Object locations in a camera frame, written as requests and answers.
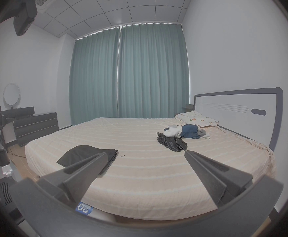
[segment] striped bed sheet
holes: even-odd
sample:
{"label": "striped bed sheet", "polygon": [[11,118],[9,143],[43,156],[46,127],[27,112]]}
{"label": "striped bed sheet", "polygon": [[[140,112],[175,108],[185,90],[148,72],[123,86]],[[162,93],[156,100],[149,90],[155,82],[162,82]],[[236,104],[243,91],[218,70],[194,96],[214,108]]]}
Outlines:
{"label": "striped bed sheet", "polygon": [[[56,162],[77,145],[117,149],[109,169],[90,185],[82,202],[99,210],[135,219],[176,220],[216,209],[209,193],[184,157],[157,142],[156,132],[175,118],[96,118],[28,143],[29,167],[44,176],[63,167]],[[275,176],[274,155],[267,146],[218,127],[206,127],[211,138],[183,140],[196,151],[231,167]]]}

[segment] curtain pleat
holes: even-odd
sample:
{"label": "curtain pleat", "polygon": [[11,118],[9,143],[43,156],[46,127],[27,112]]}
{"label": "curtain pleat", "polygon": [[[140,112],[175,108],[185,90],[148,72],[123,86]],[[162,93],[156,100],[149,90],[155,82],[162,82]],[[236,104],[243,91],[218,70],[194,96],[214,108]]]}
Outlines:
{"label": "curtain pleat", "polygon": [[118,117],[119,36],[116,27],[76,40],[69,79],[72,125],[98,117]]}
{"label": "curtain pleat", "polygon": [[181,25],[123,26],[118,69],[119,117],[169,118],[188,104],[189,68]]}

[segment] folded black cloth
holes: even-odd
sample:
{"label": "folded black cloth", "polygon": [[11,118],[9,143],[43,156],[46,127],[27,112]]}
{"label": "folded black cloth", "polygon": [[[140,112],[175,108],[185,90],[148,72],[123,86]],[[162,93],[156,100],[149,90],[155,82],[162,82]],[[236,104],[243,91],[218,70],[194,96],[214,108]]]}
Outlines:
{"label": "folded black cloth", "polygon": [[177,137],[166,137],[160,132],[157,132],[157,135],[157,141],[172,151],[180,152],[181,150],[186,150],[188,148],[188,145]]}
{"label": "folded black cloth", "polygon": [[67,167],[81,160],[85,160],[90,156],[105,152],[108,155],[108,163],[99,173],[101,175],[103,172],[107,170],[107,168],[109,168],[111,162],[115,160],[117,151],[118,150],[115,149],[101,149],[101,148],[94,148],[92,146],[81,145],[76,146],[67,151],[56,163],[62,165],[63,167]]}

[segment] headboard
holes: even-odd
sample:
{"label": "headboard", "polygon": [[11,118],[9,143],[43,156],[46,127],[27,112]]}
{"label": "headboard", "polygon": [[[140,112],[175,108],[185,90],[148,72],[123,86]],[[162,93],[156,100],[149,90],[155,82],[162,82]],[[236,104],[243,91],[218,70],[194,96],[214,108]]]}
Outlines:
{"label": "headboard", "polygon": [[194,95],[194,109],[219,121],[218,125],[243,137],[269,145],[279,137],[282,89],[243,89]]}

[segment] oval mirror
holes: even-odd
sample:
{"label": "oval mirror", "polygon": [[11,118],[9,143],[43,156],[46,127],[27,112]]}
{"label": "oval mirror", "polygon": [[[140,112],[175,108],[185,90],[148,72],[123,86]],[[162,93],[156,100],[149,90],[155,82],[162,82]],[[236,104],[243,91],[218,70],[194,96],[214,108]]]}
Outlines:
{"label": "oval mirror", "polygon": [[20,99],[20,89],[15,83],[8,84],[4,89],[4,102],[7,105],[13,106]]}

